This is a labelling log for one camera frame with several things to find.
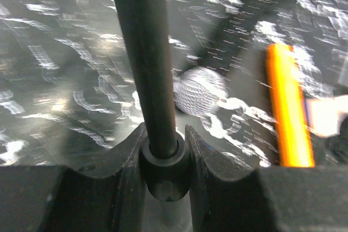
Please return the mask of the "black silver-mesh microphone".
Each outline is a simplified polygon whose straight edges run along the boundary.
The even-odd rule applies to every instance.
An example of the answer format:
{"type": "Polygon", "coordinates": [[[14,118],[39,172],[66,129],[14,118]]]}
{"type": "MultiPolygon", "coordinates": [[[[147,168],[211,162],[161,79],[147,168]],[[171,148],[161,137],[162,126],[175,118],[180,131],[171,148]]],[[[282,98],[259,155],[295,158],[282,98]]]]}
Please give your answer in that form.
{"type": "Polygon", "coordinates": [[[245,54],[252,47],[251,33],[258,20],[270,12],[271,6],[247,4],[235,15],[223,18],[209,36],[209,45],[199,51],[196,66],[173,79],[176,107],[192,116],[214,114],[220,108],[246,110],[248,105],[227,90],[243,84],[251,74],[245,54]]]}

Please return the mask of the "orange microphone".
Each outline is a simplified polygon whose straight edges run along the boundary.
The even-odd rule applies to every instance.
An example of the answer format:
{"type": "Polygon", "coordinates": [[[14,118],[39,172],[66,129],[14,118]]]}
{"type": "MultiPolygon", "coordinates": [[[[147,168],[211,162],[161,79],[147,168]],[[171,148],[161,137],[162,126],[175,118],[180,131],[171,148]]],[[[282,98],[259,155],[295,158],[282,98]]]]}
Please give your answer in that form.
{"type": "Polygon", "coordinates": [[[291,46],[274,43],[266,50],[266,74],[276,120],[279,159],[285,167],[314,167],[300,70],[291,46]]]}

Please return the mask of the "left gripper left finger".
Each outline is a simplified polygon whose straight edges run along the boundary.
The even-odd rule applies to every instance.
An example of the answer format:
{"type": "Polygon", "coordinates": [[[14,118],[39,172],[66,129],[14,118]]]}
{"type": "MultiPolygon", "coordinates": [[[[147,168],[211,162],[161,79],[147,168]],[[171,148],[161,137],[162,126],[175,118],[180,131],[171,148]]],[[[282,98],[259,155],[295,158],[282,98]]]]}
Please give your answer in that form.
{"type": "Polygon", "coordinates": [[[139,125],[79,170],[66,166],[1,168],[1,231],[140,231],[145,182],[139,125]]]}

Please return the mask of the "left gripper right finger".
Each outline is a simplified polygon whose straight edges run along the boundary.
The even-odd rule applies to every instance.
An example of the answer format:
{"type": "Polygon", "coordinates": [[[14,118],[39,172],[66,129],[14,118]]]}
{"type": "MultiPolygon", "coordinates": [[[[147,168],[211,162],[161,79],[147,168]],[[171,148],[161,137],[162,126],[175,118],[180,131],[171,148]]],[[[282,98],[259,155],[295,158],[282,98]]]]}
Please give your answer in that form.
{"type": "Polygon", "coordinates": [[[191,126],[194,231],[347,231],[347,167],[243,171],[191,126]]]}

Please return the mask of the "round-base stand for cream mic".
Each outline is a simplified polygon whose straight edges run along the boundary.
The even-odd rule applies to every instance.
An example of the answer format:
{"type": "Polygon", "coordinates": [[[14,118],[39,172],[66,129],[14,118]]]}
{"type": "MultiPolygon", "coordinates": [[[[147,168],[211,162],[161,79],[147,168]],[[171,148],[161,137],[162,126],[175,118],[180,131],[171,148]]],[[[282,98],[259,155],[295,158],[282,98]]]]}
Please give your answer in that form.
{"type": "Polygon", "coordinates": [[[176,131],[166,0],[114,0],[147,130],[140,166],[158,200],[174,202],[190,187],[191,156],[176,131]]]}

